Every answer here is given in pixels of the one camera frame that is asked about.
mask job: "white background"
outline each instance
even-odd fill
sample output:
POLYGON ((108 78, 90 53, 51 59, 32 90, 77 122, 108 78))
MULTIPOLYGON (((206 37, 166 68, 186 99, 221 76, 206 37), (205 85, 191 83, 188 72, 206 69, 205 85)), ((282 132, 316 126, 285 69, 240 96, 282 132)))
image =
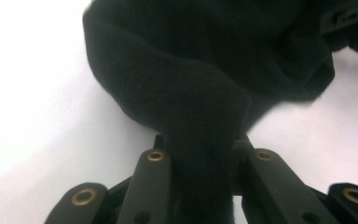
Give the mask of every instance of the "white background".
MULTIPOLYGON (((153 145, 155 132, 128 119, 92 76, 81 24, 88 3, 0 1, 0 224, 43 223, 83 182, 113 187, 153 145)), ((323 192, 358 184, 358 55, 343 50, 335 65, 314 104, 281 105, 249 133, 323 192)))

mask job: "black plastic mount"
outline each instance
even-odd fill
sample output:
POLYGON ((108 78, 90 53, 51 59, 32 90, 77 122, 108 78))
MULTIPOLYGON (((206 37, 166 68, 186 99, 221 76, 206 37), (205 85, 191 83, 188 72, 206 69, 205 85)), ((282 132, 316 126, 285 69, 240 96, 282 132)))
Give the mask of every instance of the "black plastic mount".
MULTIPOLYGON (((248 140, 234 142, 238 160, 232 189, 242 196, 250 224, 358 224, 358 186, 330 186, 327 195, 306 186, 283 159, 248 140)), ((132 177, 108 190, 85 183, 70 189, 49 214, 46 224, 172 223, 172 162, 157 135, 132 177)))
POLYGON ((320 22, 320 33, 327 35, 358 23, 358 0, 338 4, 325 13, 320 22))

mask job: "metal grommet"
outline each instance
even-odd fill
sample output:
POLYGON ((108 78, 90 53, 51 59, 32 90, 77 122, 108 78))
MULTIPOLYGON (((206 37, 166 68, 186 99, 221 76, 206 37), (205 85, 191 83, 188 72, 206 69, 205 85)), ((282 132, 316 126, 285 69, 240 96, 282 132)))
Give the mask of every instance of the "metal grommet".
POLYGON ((261 161, 272 161, 272 155, 265 151, 257 152, 256 156, 261 161))
POLYGON ((349 201, 358 204, 358 189, 345 188, 344 190, 342 190, 342 193, 349 201))
POLYGON ((162 161, 164 159, 164 153, 160 151, 153 151, 147 155, 147 159, 150 161, 162 161))
POLYGON ((82 189, 72 197, 72 204, 77 206, 91 203, 97 198, 98 191, 96 189, 82 189))

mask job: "black plastic arm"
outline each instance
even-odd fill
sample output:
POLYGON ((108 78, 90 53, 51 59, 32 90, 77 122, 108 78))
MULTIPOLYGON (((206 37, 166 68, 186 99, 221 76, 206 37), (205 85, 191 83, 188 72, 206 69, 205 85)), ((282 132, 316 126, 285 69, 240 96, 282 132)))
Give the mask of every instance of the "black plastic arm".
MULTIPOLYGON (((248 140, 234 142, 233 149, 233 191, 242 196, 249 224, 358 224, 358 186, 334 184, 325 195, 306 186, 278 154, 254 149, 248 140)), ((171 173, 170 154, 157 136, 132 177, 110 190, 93 183, 70 189, 46 224, 172 223, 171 173)))

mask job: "black fabric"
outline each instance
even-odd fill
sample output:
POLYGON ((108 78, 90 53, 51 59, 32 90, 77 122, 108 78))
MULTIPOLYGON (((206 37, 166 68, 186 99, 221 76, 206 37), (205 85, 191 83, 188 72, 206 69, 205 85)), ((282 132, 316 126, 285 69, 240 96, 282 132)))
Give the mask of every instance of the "black fabric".
POLYGON ((338 0, 95 0, 83 17, 91 70, 123 111, 159 131, 180 186, 175 223, 232 223, 231 144, 280 101, 312 101, 333 50, 319 35, 338 0))

